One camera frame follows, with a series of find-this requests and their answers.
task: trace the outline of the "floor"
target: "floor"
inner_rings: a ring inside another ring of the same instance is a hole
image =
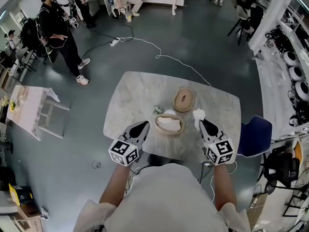
[[[185,0],[185,6],[172,16],[170,6],[145,4],[140,17],[131,26],[136,38],[158,45],[163,54],[192,65],[215,88],[239,97],[242,121],[263,115],[258,71],[252,51],[245,41],[237,46],[237,37],[227,33],[237,21],[230,0],[223,7],[209,0]],[[129,27],[100,13],[96,31],[114,37],[130,37]],[[108,42],[110,39],[83,26],[73,31],[79,53]],[[8,156],[17,183],[29,185],[39,206],[45,207],[50,220],[47,232],[72,231],[76,217],[87,199],[98,201],[115,168],[107,153],[112,140],[103,135],[105,114],[113,91],[126,71],[158,73],[200,83],[204,81],[190,68],[169,58],[155,59],[159,51],[150,44],[132,40],[96,48],[87,54],[91,63],[83,74],[91,81],[81,86],[75,81],[64,60],[46,66],[36,62],[37,72],[27,73],[23,84],[51,87],[69,112],[55,109],[52,128],[65,130],[64,139],[41,131],[37,141],[20,127],[10,124],[8,137],[14,153]],[[101,167],[94,169],[100,162]],[[232,174],[238,196],[238,210],[247,208],[258,176],[260,158],[237,158],[238,168]],[[199,178],[201,166],[188,166]],[[210,178],[202,186],[212,197]]]

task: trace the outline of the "man in black clothing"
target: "man in black clothing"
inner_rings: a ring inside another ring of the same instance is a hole
[[[94,28],[96,25],[93,22],[92,16],[90,15],[88,2],[86,2],[85,0],[75,0],[75,2],[81,10],[84,22],[87,24],[87,27]]]
[[[69,70],[76,77],[76,81],[82,85],[87,85],[89,80],[80,75],[81,70],[90,62],[89,58],[81,59],[78,56],[77,46],[69,30],[64,17],[69,16],[53,0],[41,0],[43,2],[39,13],[39,29],[42,36],[56,48],[64,57]]]

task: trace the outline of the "power strip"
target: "power strip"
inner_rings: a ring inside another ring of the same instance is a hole
[[[117,38],[116,40],[113,40],[111,43],[111,46],[116,45],[120,41],[120,38]]]

